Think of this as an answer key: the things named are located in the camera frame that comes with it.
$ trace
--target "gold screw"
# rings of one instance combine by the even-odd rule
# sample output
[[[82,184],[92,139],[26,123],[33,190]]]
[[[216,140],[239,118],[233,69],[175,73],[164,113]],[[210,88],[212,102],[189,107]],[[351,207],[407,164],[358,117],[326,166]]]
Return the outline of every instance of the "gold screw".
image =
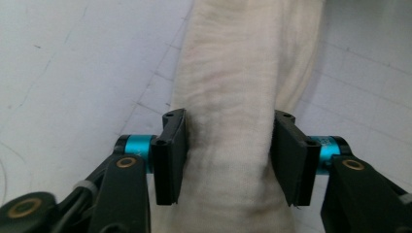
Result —
[[[9,218],[29,216],[37,211],[41,205],[42,200],[40,198],[28,198],[12,206],[12,208],[8,211],[8,216]]]
[[[343,160],[342,163],[343,165],[353,170],[361,171],[364,169],[363,164],[357,162],[356,160],[346,159],[346,160]]]
[[[133,166],[135,163],[137,162],[136,158],[134,157],[125,157],[120,159],[116,165],[118,165],[118,167],[120,168],[128,168]]]

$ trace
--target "tile grout line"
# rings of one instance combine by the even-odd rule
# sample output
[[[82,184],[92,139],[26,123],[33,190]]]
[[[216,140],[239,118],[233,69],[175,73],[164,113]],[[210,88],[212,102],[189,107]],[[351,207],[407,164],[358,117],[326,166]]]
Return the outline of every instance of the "tile grout line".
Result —
[[[394,140],[396,140],[396,141],[400,141],[400,142],[402,142],[402,143],[404,143],[404,144],[406,144],[406,145],[408,145],[408,146],[412,146],[412,143],[411,143],[411,142],[404,141],[404,140],[402,140],[402,139],[400,139],[400,138],[396,138],[396,137],[394,137],[394,136],[392,136],[392,135],[390,135],[390,134],[388,134],[388,133],[386,133],[386,132],[383,132],[383,131],[381,131],[381,130],[374,129],[374,128],[368,126],[368,125],[365,125],[364,123],[357,122],[357,121],[355,121],[355,120],[353,120],[353,119],[347,118],[346,116],[342,116],[342,115],[340,115],[339,113],[336,113],[336,112],[334,112],[334,111],[329,110],[328,108],[325,108],[325,107],[320,106],[320,105],[315,104],[315,103],[308,102],[308,101],[306,101],[306,100],[300,99],[300,101],[302,101],[302,102],[304,102],[304,103],[306,103],[306,104],[308,104],[308,105],[314,105],[315,107],[318,107],[318,108],[320,108],[320,109],[322,109],[322,110],[324,110],[324,111],[326,111],[326,112],[329,112],[329,113],[338,115],[338,116],[340,116],[340,117],[342,117],[342,118],[344,118],[344,119],[346,119],[346,120],[348,120],[348,121],[351,121],[352,123],[356,123],[356,124],[359,124],[359,125],[361,125],[361,126],[364,126],[364,127],[368,128],[368,129],[370,130],[370,132],[373,130],[373,131],[376,131],[376,132],[378,132],[378,133],[381,133],[381,134],[383,134],[383,135],[385,135],[385,136],[387,136],[387,137],[389,137],[389,138],[391,138],[391,139],[394,139]]]
[[[157,76],[159,76],[159,77],[161,77],[163,80],[166,80],[166,81],[169,81],[169,82],[171,82],[171,83],[174,83],[174,80],[169,80],[169,79],[167,79],[166,77],[164,77],[163,75],[161,75],[160,73],[158,73],[158,72],[156,72],[156,73],[154,73],[155,75],[157,75]]]
[[[171,45],[171,44],[166,44],[166,45],[169,46],[170,48],[173,48],[173,49],[176,49],[176,50],[182,50],[182,48],[173,46],[173,45]]]
[[[392,66],[391,63],[384,63],[384,62],[381,62],[381,61],[377,61],[377,60],[375,60],[375,59],[373,59],[373,58],[371,58],[371,57],[368,57],[368,56],[362,55],[362,54],[360,54],[360,53],[357,53],[357,52],[351,50],[349,47],[347,47],[346,49],[344,49],[344,48],[339,47],[339,46],[337,46],[337,45],[335,45],[335,44],[332,44],[332,43],[330,43],[330,42],[328,42],[328,41],[320,41],[320,42],[321,42],[321,43],[324,43],[324,44],[326,44],[326,45],[332,46],[332,47],[334,47],[334,48],[336,48],[336,49],[343,50],[343,51],[346,51],[346,52],[348,52],[348,53],[352,53],[352,54],[354,54],[354,55],[356,55],[356,56],[358,56],[358,57],[360,57],[360,58],[366,59],[366,60],[368,60],[368,61],[372,61],[372,62],[377,63],[377,64],[379,64],[379,65],[382,65],[382,66],[385,66],[385,67],[389,67],[389,68],[394,69],[394,70],[396,70],[396,71],[398,71],[398,72],[400,72],[400,73],[403,73],[403,74],[405,74],[405,75],[412,76],[412,73],[410,73],[410,72],[408,72],[408,71],[404,71],[404,70],[402,70],[402,69],[400,69],[400,68],[397,68],[397,67],[395,67],[395,66]]]
[[[328,77],[328,78],[330,78],[330,79],[333,79],[333,80],[335,80],[335,81],[338,81],[338,82],[340,82],[340,83],[349,85],[349,86],[351,86],[351,87],[353,87],[353,88],[356,88],[357,90],[361,90],[362,92],[366,92],[366,93],[371,94],[371,95],[373,95],[373,96],[375,96],[375,97],[378,97],[378,98],[384,99],[384,100],[386,100],[386,101],[389,101],[389,102],[391,102],[391,103],[393,103],[393,104],[395,104],[395,105],[398,105],[399,107],[403,107],[403,108],[405,108],[405,109],[408,109],[408,110],[412,111],[412,107],[409,107],[409,106],[407,106],[407,105],[398,103],[398,102],[396,102],[396,101],[394,101],[394,100],[392,100],[392,99],[389,99],[388,97],[381,96],[381,95],[376,94],[376,93],[373,93],[373,92],[371,92],[371,91],[369,91],[369,90],[367,90],[367,89],[363,89],[362,87],[353,85],[353,84],[351,84],[351,83],[347,83],[347,82],[342,81],[342,80],[340,80],[340,79],[338,79],[338,78],[335,78],[335,77],[333,77],[333,76],[331,76],[331,75],[324,74],[324,73],[319,72],[319,71],[315,71],[315,72],[317,72],[317,73],[319,73],[319,74],[321,74],[321,75],[323,75],[323,76],[326,76],[326,77]]]
[[[171,44],[173,44],[174,40],[176,39],[176,37],[177,37],[177,35],[178,35],[178,33],[179,33],[179,30],[180,30],[180,27],[179,27],[179,29],[177,30],[177,32],[175,33],[175,35],[173,36],[173,39],[172,39]],[[140,101],[141,101],[141,99],[143,98],[143,96],[145,95],[146,91],[148,90],[148,87],[151,85],[151,83],[152,83],[155,75],[158,75],[158,76],[162,77],[161,75],[158,74],[158,68],[160,67],[161,63],[163,62],[164,58],[166,57],[166,54],[170,51],[170,48],[172,48],[171,45],[168,45],[168,44],[166,44],[166,45],[168,46],[166,52],[163,54],[163,56],[161,57],[159,63],[157,64],[156,68],[154,69],[154,72],[152,73],[152,76],[151,76],[151,78],[150,78],[150,80],[149,80],[148,85],[146,86],[145,91],[143,91],[143,93],[137,98],[137,102],[136,102],[133,110],[131,111],[129,117],[128,117],[127,120],[124,122],[124,126],[121,128],[120,133],[124,130],[125,126],[129,123],[129,121],[130,121],[131,117],[133,116],[133,113],[134,113],[134,111],[136,110],[137,106],[145,107],[145,108],[147,108],[147,109],[149,109],[149,110],[154,111],[155,113],[157,113],[157,111],[155,111],[155,110],[153,110],[153,109],[151,109],[151,108],[148,108],[147,106],[143,106],[143,105],[140,103]]]
[[[121,135],[121,132],[124,131],[125,127],[127,126],[128,122],[130,121],[131,117],[133,116],[134,111],[135,111],[135,110],[137,109],[137,107],[139,107],[139,106],[142,107],[142,108],[145,108],[145,109],[147,109],[147,110],[149,110],[149,111],[152,111],[152,112],[154,112],[154,113],[156,113],[156,114],[159,114],[159,115],[161,115],[161,116],[163,115],[163,114],[158,113],[157,111],[155,111],[155,110],[153,110],[153,109],[151,109],[151,108],[148,108],[148,107],[145,106],[145,105],[142,105],[141,103],[136,103],[135,106],[134,106],[134,108],[133,108],[133,110],[132,110],[132,112],[131,112],[131,114],[130,114],[130,116],[127,118],[127,121],[124,122],[124,126],[121,128],[121,131],[120,131],[119,135]]]
[[[69,40],[69,38],[70,38],[73,30],[75,30],[75,28],[78,26],[79,22],[80,22],[81,20],[83,20],[84,17],[86,16],[86,11],[87,11],[87,9],[88,9],[88,6],[90,5],[90,1],[91,1],[91,0],[88,0],[88,1],[87,1],[86,7],[84,8],[84,12],[83,12],[83,14],[82,14],[82,17],[81,17],[80,19],[78,19],[76,22],[73,23],[71,29],[69,30],[69,32],[68,32],[68,34],[66,35],[64,41],[62,42],[62,45],[67,44],[67,42],[68,42],[68,40]],[[45,65],[45,67],[43,68],[43,70],[37,75],[37,77],[35,78],[35,80],[34,80],[34,81],[31,83],[31,85],[27,88],[23,100],[22,100],[22,101],[20,102],[20,104],[14,109],[14,111],[10,114],[10,116],[4,121],[4,124],[3,124],[2,126],[0,126],[0,135],[2,134],[4,128],[7,126],[7,124],[9,123],[9,121],[15,116],[15,114],[17,113],[17,111],[25,104],[25,102],[26,102],[27,99],[28,99],[28,96],[31,94],[31,91],[32,91],[32,89],[35,87],[35,85],[37,84],[37,82],[38,82],[41,78],[43,78],[43,76],[46,74],[46,72],[48,71],[49,66],[51,65],[54,57],[55,57],[59,52],[61,52],[61,50],[62,50],[61,46],[62,46],[62,45],[60,45],[60,48],[58,48],[57,50],[55,50],[55,51],[53,52],[53,54],[49,57],[49,59],[48,59],[46,65]]]

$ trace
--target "cyan metal ring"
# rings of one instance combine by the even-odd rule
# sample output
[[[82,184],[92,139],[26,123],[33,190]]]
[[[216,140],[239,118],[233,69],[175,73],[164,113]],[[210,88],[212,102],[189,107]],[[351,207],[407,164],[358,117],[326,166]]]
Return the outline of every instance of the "cyan metal ring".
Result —
[[[145,160],[146,173],[153,172],[151,158],[151,140],[153,135],[130,135],[127,139],[124,153],[141,156]]]
[[[339,144],[330,136],[310,136],[310,138],[321,144],[317,175],[328,175],[327,165],[333,155],[341,154]]]

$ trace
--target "fabric fold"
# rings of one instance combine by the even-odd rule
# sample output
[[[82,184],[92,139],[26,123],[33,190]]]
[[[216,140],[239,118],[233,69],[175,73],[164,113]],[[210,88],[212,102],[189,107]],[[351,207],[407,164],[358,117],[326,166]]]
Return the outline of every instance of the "fabric fold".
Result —
[[[323,1],[195,1],[171,109],[188,110],[179,205],[153,232],[293,232],[269,160],[275,108],[291,112],[310,77]]]

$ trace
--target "white tiled floor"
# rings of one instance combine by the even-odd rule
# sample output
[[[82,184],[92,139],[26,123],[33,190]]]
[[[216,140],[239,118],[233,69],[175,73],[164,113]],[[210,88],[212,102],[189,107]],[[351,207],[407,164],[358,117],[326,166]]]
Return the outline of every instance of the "white tiled floor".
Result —
[[[0,202],[59,199],[120,134],[158,134],[191,0],[6,0],[0,9]],[[340,135],[412,191],[412,2],[327,0],[319,60],[294,115],[307,135]],[[294,209],[298,232],[324,232]]]
[[[412,2],[328,0],[313,79],[294,115],[307,135],[340,135],[379,172],[412,191]],[[325,232],[327,177],[297,231]]]

